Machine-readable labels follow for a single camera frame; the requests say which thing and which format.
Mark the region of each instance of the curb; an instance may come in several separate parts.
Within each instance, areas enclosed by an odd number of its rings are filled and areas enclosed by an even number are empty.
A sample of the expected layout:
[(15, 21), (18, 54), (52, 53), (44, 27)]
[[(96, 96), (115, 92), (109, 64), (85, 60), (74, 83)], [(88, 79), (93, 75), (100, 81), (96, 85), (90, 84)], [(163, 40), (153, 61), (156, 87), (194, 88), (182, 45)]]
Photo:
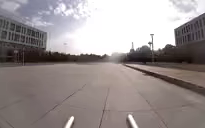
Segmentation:
[(200, 85), (193, 84), (193, 83), (190, 83), (190, 82), (187, 82), (187, 81), (183, 81), (181, 79), (173, 78), (173, 77), (170, 77), (170, 76), (166, 76), (166, 75), (150, 72), (150, 71), (147, 71), (147, 70), (144, 70), (144, 69), (132, 67), (132, 66), (129, 66), (129, 65), (126, 65), (126, 64), (123, 64), (123, 65), (128, 67), (128, 68), (131, 68), (131, 69), (134, 69), (134, 70), (146, 73), (146, 74), (148, 74), (150, 76), (162, 79), (162, 80), (164, 80), (164, 81), (166, 81), (168, 83), (171, 83), (171, 84), (177, 85), (179, 87), (182, 87), (182, 88), (185, 88), (185, 89), (197, 92), (197, 93), (205, 96), (205, 87), (202, 87)]

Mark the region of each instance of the lamp post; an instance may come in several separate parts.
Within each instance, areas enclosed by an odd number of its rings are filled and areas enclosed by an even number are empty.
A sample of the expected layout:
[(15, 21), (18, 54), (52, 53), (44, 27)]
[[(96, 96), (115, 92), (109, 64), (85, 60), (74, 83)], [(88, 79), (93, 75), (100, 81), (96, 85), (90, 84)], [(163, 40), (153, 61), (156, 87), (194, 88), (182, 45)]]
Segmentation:
[(150, 34), (150, 36), (152, 38), (152, 41), (150, 42), (151, 43), (150, 45), (152, 45), (152, 63), (154, 63), (154, 52), (153, 52), (153, 36), (154, 36), (154, 34)]
[(22, 55), (23, 55), (23, 57), (22, 57), (22, 59), (23, 59), (23, 65), (25, 65), (25, 58), (24, 58), (24, 57), (25, 57), (25, 55), (24, 55), (24, 50), (25, 50), (25, 49), (24, 49), (24, 47), (23, 47), (22, 50), (23, 50), (23, 54), (22, 54)]

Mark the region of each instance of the building facade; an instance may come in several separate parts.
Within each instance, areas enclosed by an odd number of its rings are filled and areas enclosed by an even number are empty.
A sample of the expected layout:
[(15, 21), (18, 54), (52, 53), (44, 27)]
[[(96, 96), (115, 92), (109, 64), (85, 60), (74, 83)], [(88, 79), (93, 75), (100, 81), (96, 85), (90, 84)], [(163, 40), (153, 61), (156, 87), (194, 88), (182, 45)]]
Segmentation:
[(45, 50), (47, 33), (0, 15), (0, 57), (13, 52)]
[(193, 62), (205, 63), (205, 13), (175, 30), (175, 44)]

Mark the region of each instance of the asphalt road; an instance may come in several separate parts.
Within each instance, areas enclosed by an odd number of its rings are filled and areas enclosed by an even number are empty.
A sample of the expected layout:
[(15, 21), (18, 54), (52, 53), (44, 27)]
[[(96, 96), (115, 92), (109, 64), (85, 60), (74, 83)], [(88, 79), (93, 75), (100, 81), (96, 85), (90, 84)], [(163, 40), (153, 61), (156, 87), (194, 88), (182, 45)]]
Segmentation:
[(0, 128), (205, 128), (205, 97), (120, 64), (0, 68)]

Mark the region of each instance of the sky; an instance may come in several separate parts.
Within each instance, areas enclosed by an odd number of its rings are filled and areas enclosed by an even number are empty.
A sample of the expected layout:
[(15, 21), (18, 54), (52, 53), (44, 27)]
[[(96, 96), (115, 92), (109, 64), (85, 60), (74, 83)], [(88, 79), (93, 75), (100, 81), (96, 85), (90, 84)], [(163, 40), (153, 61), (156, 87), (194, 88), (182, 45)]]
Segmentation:
[(174, 29), (205, 12), (205, 0), (0, 0), (0, 14), (48, 33), (47, 50), (129, 52), (175, 44)]

